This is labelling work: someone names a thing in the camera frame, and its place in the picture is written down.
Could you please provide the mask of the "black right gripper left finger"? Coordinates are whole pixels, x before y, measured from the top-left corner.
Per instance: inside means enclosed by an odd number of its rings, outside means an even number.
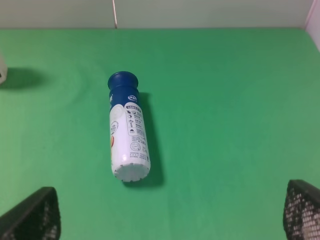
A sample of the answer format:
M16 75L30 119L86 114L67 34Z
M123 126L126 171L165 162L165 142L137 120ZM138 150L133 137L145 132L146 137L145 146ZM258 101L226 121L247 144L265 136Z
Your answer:
M58 240L61 214L54 187L42 187L0 217L2 240Z

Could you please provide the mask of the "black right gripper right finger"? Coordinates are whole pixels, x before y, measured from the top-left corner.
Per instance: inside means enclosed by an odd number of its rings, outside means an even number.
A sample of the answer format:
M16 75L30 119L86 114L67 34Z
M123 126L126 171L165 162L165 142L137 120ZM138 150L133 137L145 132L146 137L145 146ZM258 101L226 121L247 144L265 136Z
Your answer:
M288 240L320 239L320 189L301 179L288 182L283 209Z

